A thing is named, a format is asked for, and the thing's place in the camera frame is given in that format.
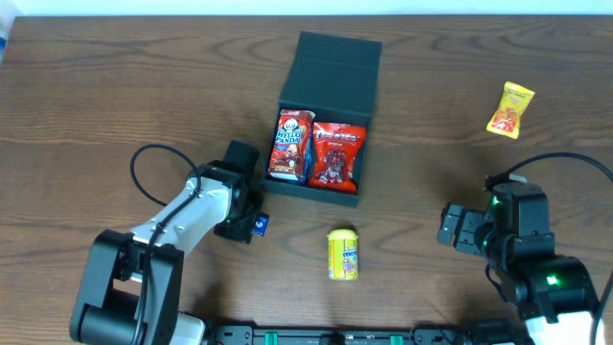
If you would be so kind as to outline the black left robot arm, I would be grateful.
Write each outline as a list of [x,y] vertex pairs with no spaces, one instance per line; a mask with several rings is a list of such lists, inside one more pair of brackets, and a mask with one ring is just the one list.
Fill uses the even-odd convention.
[[212,325],[178,308],[185,258],[208,233],[248,244],[263,204],[259,151],[229,144],[191,166],[179,195],[127,233],[94,240],[69,325],[82,344],[212,344]]

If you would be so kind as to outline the red Hacks candy bag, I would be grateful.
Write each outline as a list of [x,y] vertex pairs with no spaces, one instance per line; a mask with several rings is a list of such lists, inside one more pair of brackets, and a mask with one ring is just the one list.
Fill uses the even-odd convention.
[[363,126],[316,122],[313,128],[316,161],[308,187],[356,195],[354,162],[366,135]]

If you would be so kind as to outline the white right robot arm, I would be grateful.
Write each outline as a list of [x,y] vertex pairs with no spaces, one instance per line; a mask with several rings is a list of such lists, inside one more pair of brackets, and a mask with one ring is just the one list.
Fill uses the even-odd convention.
[[542,188],[508,174],[486,183],[488,207],[447,203],[440,243],[482,257],[486,276],[524,323],[485,323],[458,338],[460,344],[603,344],[604,301],[585,265],[556,253],[549,201]]

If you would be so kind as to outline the red cookie carton box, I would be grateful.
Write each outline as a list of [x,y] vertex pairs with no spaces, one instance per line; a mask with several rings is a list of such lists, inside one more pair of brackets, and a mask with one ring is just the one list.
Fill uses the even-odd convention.
[[270,177],[301,184],[304,152],[311,141],[314,118],[310,110],[281,111],[267,169]]

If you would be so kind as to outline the yellow Mentos gum bottle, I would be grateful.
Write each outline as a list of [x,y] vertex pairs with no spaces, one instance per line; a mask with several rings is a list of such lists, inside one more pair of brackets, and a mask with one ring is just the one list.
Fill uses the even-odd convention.
[[328,233],[329,277],[337,281],[358,278],[358,236],[351,229],[335,229]]

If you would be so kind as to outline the blue Oreo cookie pack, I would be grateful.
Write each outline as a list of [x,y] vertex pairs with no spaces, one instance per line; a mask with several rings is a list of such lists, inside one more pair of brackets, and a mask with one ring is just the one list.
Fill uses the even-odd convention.
[[301,184],[306,185],[309,179],[309,172],[312,163],[312,142],[309,141],[304,152],[304,165],[303,165],[303,177]]

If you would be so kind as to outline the blue Eclipse mints box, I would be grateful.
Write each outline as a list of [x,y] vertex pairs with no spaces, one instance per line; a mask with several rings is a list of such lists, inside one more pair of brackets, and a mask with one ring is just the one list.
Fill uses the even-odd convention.
[[252,234],[263,237],[266,233],[266,229],[269,223],[269,216],[265,213],[259,214],[254,223]]

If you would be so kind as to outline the yellow snack packet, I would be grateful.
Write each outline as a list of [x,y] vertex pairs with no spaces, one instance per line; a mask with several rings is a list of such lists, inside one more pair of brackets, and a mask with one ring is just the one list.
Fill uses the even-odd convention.
[[497,109],[490,118],[486,130],[517,139],[521,117],[534,97],[534,92],[517,83],[506,81]]

